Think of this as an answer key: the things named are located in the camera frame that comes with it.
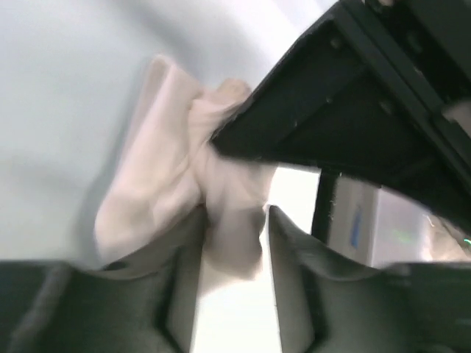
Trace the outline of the white underwear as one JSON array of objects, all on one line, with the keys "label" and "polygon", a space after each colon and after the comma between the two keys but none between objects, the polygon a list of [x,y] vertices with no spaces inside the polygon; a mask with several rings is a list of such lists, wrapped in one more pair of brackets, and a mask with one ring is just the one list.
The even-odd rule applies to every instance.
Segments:
[{"label": "white underwear", "polygon": [[237,277],[258,272],[276,168],[223,157],[210,144],[250,92],[240,79],[207,88],[168,57],[151,61],[96,214],[104,277],[146,276],[190,245]]}]

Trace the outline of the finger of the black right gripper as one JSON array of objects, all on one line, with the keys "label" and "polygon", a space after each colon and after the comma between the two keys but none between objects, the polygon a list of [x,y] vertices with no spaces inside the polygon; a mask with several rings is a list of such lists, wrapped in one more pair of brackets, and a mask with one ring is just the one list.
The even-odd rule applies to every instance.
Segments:
[{"label": "finger of the black right gripper", "polygon": [[212,142],[388,187],[469,231],[470,3],[336,2]]}]

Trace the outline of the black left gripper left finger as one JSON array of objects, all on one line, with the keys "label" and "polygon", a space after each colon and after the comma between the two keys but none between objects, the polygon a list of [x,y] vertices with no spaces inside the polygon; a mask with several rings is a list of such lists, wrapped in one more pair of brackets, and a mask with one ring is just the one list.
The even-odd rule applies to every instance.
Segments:
[{"label": "black left gripper left finger", "polygon": [[3,352],[189,352],[206,212],[101,271],[1,262]]}]

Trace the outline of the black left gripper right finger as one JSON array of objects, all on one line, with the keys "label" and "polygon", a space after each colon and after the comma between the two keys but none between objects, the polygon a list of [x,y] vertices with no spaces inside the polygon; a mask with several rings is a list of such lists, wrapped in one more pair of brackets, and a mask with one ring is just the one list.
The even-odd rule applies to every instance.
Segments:
[{"label": "black left gripper right finger", "polygon": [[470,264],[370,268],[268,213],[284,352],[468,352]]}]

